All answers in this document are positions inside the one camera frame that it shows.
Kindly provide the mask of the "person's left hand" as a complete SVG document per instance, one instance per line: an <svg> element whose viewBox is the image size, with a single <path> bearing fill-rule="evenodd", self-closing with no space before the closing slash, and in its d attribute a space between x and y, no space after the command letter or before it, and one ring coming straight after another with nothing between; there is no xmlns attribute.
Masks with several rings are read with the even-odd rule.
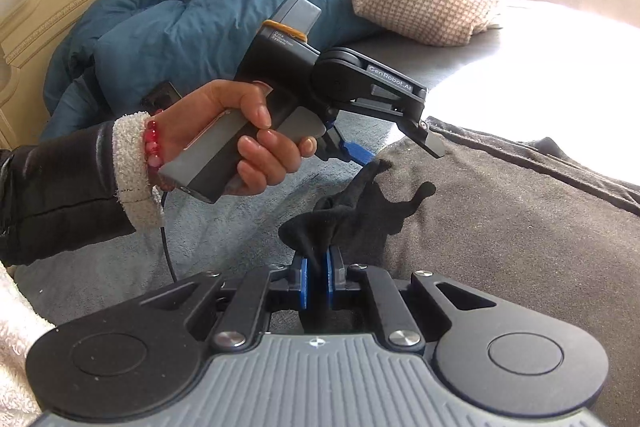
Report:
<svg viewBox="0 0 640 427"><path fill-rule="evenodd" d="M305 136L294 143L271 128L266 102L267 87L258 83L213 80L150 118L160 148L160 158L177 157L205 128L228 109L239 110L258 129L236 143L241 159L236 179L226 187L229 195L250 196L280 184L296 172L302 160L314 156L317 141Z"/></svg>

